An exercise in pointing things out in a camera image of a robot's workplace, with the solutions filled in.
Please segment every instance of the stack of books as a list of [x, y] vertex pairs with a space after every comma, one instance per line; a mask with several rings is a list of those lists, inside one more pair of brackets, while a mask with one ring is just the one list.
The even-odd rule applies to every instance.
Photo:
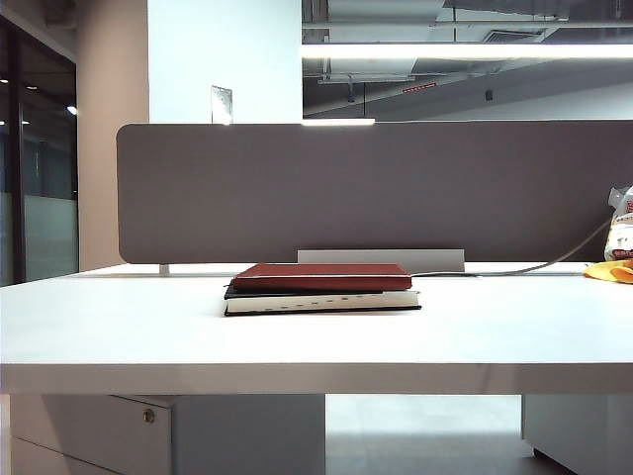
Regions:
[[257, 264], [231, 280], [225, 315], [419, 309], [410, 287], [397, 264]]

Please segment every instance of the desk divider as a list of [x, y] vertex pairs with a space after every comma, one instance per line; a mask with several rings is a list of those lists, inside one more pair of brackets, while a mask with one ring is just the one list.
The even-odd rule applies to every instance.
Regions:
[[[633, 180], [631, 121], [168, 125], [118, 134], [121, 256], [293, 262], [298, 249], [464, 248], [545, 261]], [[572, 260], [600, 260], [605, 235]]]

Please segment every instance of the cabinet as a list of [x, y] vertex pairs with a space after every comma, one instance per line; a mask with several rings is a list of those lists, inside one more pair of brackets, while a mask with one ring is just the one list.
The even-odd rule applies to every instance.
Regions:
[[579, 475], [633, 473], [633, 395], [525, 395], [523, 438]]
[[325, 396], [20, 395], [11, 433], [13, 475], [323, 475]]

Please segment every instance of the white desk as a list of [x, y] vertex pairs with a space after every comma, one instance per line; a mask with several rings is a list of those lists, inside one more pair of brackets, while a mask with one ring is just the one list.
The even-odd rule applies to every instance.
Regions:
[[225, 318], [229, 277], [199, 273], [243, 267], [175, 266], [161, 278], [157, 266], [124, 265], [0, 290], [2, 391], [633, 392], [629, 286], [423, 278], [420, 311]]

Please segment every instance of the red book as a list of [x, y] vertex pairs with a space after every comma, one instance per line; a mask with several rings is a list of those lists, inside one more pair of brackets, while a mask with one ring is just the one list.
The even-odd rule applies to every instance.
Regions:
[[406, 290], [411, 276], [397, 264], [256, 264], [237, 274], [238, 290]]

